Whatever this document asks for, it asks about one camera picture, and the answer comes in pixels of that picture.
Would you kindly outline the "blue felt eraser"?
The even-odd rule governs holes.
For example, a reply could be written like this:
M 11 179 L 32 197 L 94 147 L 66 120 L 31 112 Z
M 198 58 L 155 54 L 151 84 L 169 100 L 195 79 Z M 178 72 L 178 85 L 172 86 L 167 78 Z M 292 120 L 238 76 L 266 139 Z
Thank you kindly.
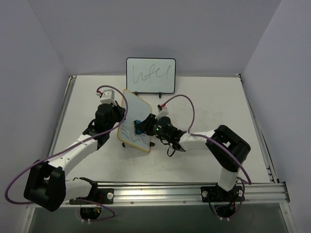
M 135 129 L 135 134 L 142 134 L 141 130 L 141 121 L 140 120 L 135 120 L 134 121 L 134 129 Z

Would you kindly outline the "yellow framed whiteboard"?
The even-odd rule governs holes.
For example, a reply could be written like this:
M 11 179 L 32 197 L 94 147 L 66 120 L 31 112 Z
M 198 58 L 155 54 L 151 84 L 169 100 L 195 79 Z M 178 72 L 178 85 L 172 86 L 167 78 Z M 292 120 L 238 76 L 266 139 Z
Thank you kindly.
M 117 138 L 121 142 L 144 143 L 150 142 L 150 136 L 145 134 L 135 134 L 134 121 L 145 120 L 152 112 L 151 105 L 134 95 L 130 90 L 124 89 L 123 94 L 128 103 L 128 112 L 125 121 L 118 127 Z M 149 152 L 150 148 L 137 148 L 144 152 Z

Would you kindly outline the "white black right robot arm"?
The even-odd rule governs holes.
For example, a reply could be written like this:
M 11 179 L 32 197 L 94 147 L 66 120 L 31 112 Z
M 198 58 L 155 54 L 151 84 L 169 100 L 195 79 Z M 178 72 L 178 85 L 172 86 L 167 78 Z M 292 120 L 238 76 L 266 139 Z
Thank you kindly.
M 216 187 L 216 196 L 221 200 L 227 200 L 233 195 L 239 171 L 244 173 L 247 183 L 251 184 L 250 176 L 242 166 L 251 147 L 226 125 L 220 125 L 209 132 L 189 133 L 173 126 L 168 116 L 149 114 L 144 121 L 135 120 L 134 129 L 136 134 L 158 138 L 174 152 L 210 151 L 222 167 Z

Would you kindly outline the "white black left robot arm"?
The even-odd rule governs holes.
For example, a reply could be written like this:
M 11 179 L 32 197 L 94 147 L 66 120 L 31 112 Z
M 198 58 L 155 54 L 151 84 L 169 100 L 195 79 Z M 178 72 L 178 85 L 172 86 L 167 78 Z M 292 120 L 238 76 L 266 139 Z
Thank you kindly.
M 122 122 L 125 113 L 126 109 L 118 104 L 99 105 L 95 119 L 64 153 L 34 163 L 27 179 L 24 198 L 51 212 L 67 200 L 82 199 L 86 203 L 100 201 L 97 182 L 85 177 L 69 181 L 67 175 L 107 142 L 110 132 L 117 123 Z

